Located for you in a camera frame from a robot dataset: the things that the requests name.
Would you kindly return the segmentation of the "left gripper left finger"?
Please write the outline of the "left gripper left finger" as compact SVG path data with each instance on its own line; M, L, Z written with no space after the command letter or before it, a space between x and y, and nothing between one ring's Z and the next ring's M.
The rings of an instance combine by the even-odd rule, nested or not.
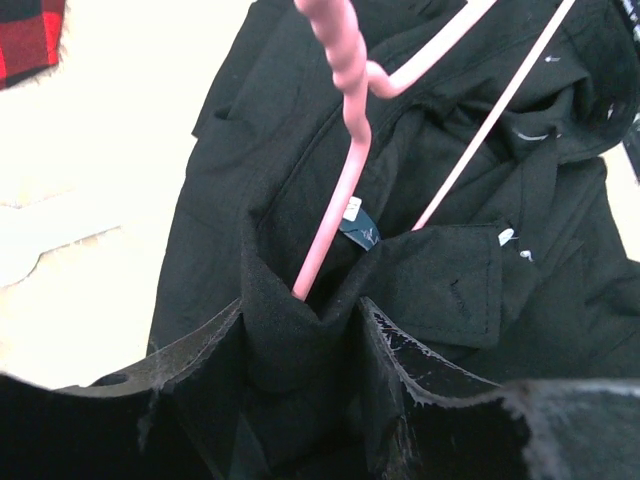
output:
M244 390L234 301L191 334L89 387L1 377L4 479L225 479Z

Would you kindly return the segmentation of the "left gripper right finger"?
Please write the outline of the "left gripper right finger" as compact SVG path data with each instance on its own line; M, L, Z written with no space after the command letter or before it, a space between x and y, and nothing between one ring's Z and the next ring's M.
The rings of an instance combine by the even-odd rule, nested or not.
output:
M497 384L432 351L370 299L362 328L361 408L377 479L635 479L639 384Z

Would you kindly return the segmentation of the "pink wire hanger taken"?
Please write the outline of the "pink wire hanger taken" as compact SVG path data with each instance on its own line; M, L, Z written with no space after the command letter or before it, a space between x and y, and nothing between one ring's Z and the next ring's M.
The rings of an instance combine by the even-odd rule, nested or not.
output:
M572 0L564 0L559 4L461 158L412 227L414 231L425 226L454 186L573 5ZM351 2L295 3L296 9L309 20L316 39L324 47L334 86L343 94L343 120L351 136L341 174L294 282L292 295L295 298L301 301L307 298L367 161L372 140L371 127L366 117L368 94L373 93L383 99L402 94L446 55L493 6L492 1L467 2L431 40L389 75L379 64L368 59L364 37Z

